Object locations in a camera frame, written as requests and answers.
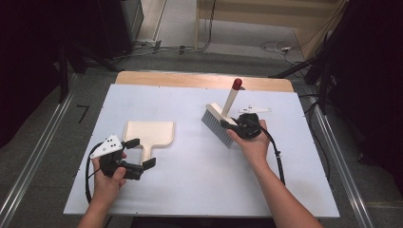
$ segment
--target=brush handle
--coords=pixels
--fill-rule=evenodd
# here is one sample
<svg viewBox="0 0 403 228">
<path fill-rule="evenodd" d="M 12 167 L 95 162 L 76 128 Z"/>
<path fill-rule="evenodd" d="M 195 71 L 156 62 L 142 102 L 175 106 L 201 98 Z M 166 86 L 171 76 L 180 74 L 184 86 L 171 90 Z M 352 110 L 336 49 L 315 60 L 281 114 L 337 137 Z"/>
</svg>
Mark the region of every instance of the brush handle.
<svg viewBox="0 0 403 228">
<path fill-rule="evenodd" d="M 221 115 L 223 117 L 228 117 L 228 111 L 232 106 L 232 103 L 235 101 L 235 98 L 237 97 L 238 91 L 240 90 L 240 86 L 242 86 L 242 80 L 241 79 L 236 79 L 234 80 L 234 83 L 232 84 L 231 91 L 229 92 L 227 101 L 225 102 L 225 106 L 222 109 Z"/>
</svg>

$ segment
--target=wooden table edge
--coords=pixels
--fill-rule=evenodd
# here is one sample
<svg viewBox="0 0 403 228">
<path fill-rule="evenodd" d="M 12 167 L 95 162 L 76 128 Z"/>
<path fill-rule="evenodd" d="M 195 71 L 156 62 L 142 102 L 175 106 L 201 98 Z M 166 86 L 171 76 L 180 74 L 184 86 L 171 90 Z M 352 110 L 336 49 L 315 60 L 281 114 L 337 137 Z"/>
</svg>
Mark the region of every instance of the wooden table edge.
<svg viewBox="0 0 403 228">
<path fill-rule="evenodd" d="M 122 71 L 115 84 L 139 86 L 174 86 L 197 88 L 231 88 L 236 78 L 246 90 L 294 92 L 287 79 L 256 78 L 226 74 L 182 73 L 160 71 Z"/>
</svg>

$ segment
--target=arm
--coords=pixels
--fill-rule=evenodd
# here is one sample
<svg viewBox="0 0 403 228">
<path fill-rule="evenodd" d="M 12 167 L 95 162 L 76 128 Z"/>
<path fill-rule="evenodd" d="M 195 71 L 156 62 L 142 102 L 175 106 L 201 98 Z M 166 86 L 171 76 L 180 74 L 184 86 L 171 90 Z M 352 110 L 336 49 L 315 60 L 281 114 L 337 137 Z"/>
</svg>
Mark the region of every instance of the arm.
<svg viewBox="0 0 403 228">
<path fill-rule="evenodd" d="M 93 159 L 94 170 L 100 168 L 99 158 Z M 102 171 L 95 173 L 94 194 L 77 227 L 103 227 L 107 211 L 119 195 L 119 189 L 125 184 L 125 169 L 120 167 L 112 178 L 104 176 Z"/>
<path fill-rule="evenodd" d="M 266 122 L 260 121 L 266 128 Z M 228 130 L 229 137 L 237 142 L 255 173 L 267 205 L 278 228 L 322 227 L 317 219 L 288 191 L 267 163 L 269 140 L 261 133 L 252 141 L 245 141 Z"/>
</svg>

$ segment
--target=dustpan handle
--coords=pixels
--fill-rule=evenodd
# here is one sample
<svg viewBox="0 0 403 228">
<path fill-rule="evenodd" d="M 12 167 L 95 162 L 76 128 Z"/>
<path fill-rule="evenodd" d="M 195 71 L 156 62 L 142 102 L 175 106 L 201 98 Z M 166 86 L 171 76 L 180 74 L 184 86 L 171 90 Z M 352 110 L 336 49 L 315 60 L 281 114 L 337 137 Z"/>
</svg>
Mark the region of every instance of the dustpan handle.
<svg viewBox="0 0 403 228">
<path fill-rule="evenodd" d="M 151 146 L 143 146 L 142 163 L 151 159 Z"/>
</svg>

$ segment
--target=red brush tip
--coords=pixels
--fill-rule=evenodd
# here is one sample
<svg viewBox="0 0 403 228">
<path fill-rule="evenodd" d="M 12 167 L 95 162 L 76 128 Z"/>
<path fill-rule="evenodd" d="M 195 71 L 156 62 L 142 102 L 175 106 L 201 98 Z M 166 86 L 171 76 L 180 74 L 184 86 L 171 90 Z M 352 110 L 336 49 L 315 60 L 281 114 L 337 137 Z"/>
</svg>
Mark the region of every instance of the red brush tip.
<svg viewBox="0 0 403 228">
<path fill-rule="evenodd" d="M 236 80 L 234 80 L 234 83 L 232 84 L 232 89 L 240 90 L 240 86 L 242 86 L 242 80 L 236 79 Z"/>
</svg>

